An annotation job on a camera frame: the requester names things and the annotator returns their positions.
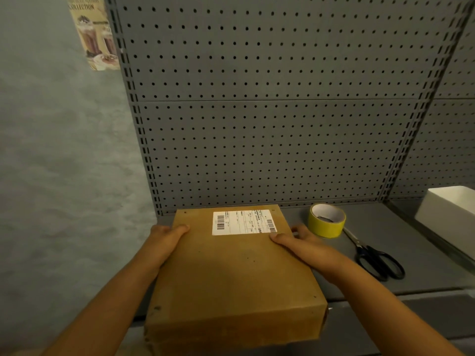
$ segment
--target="white container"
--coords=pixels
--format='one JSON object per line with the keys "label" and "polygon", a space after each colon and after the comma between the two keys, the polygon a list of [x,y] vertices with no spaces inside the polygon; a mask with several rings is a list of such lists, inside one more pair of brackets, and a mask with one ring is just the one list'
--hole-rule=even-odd
{"label": "white container", "polygon": [[416,220],[475,260],[475,191],[465,186],[430,188]]}

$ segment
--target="tape roll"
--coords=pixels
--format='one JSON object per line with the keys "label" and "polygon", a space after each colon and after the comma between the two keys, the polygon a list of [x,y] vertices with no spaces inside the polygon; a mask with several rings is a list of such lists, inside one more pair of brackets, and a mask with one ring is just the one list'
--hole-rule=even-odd
{"label": "tape roll", "polygon": [[345,225],[346,215],[342,209],[326,203],[315,203],[308,214],[308,229],[314,234],[338,237]]}

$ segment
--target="scissors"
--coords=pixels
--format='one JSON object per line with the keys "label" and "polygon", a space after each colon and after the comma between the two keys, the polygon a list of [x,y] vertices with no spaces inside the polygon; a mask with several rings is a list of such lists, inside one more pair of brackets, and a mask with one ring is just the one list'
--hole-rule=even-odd
{"label": "scissors", "polygon": [[[373,249],[371,246],[365,245],[359,239],[356,238],[346,227],[343,228],[344,233],[348,236],[350,240],[356,246],[356,255],[355,261],[358,263],[363,269],[365,269],[370,275],[372,275],[378,281],[387,281],[389,277],[396,280],[402,280],[406,276],[406,271],[404,267],[398,261],[392,257],[391,255]],[[391,261],[394,266],[398,269],[394,272],[389,266],[388,263],[385,261]],[[365,260],[367,263],[371,265],[371,267],[376,271],[376,274],[372,273],[366,267],[363,266],[361,260]]]}

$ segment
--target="poster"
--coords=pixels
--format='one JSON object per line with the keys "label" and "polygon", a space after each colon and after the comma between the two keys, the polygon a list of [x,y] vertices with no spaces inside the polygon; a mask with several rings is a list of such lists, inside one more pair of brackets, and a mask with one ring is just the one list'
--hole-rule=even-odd
{"label": "poster", "polygon": [[93,70],[119,70],[116,45],[104,0],[68,0],[84,53]]}

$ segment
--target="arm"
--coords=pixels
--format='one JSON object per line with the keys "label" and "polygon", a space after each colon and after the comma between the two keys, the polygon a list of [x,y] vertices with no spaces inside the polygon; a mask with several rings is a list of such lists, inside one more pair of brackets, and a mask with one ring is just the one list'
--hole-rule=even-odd
{"label": "arm", "polygon": [[134,258],[116,274],[47,348],[43,356],[115,355],[160,266],[189,230],[154,225]]}
{"label": "arm", "polygon": [[385,356],[463,356],[364,269],[325,245],[304,225],[299,237],[272,233],[270,238],[320,272],[345,295],[359,321]]}

